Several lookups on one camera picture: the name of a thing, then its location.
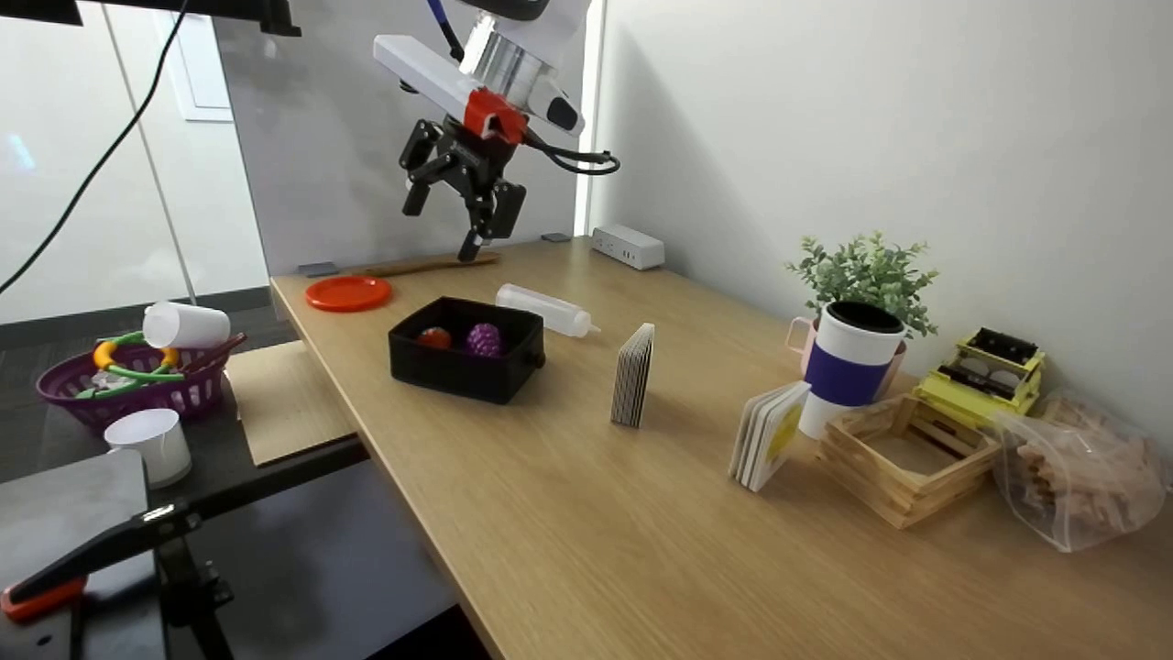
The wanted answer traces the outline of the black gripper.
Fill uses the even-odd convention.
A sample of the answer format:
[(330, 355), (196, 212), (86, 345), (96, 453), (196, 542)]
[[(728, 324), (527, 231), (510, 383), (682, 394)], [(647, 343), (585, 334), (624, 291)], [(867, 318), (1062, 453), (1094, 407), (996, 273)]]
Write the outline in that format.
[(418, 120), (400, 149), (409, 174), (404, 217), (422, 217), (434, 184), (451, 184), (471, 212), (460, 262), (477, 262), (488, 235), (517, 226), (526, 189), (505, 180), (514, 149), (504, 140), (481, 140), (456, 120)]

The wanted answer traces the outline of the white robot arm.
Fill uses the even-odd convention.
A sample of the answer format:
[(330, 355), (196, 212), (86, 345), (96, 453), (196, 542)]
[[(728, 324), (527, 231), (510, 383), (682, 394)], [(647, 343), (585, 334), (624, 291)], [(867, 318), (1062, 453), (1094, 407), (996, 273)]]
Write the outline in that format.
[(387, 33), (374, 60), (444, 112), (442, 120), (418, 120), (400, 165), (409, 174), (404, 212), (418, 217), (434, 184), (451, 184), (471, 212), (460, 251), (472, 262), (483, 244), (510, 239), (526, 204), (526, 189), (505, 180), (517, 147), (537, 147), (564, 174), (605, 175), (616, 170), (608, 149), (585, 154), (547, 142), (531, 120), (561, 132), (585, 126), (577, 104), (553, 80), (561, 52), (579, 37), (592, 0), (467, 0), (483, 13), (483, 39), (464, 46), (444, 0), (429, 0), (434, 22), (449, 39), (438, 54), (416, 37)]

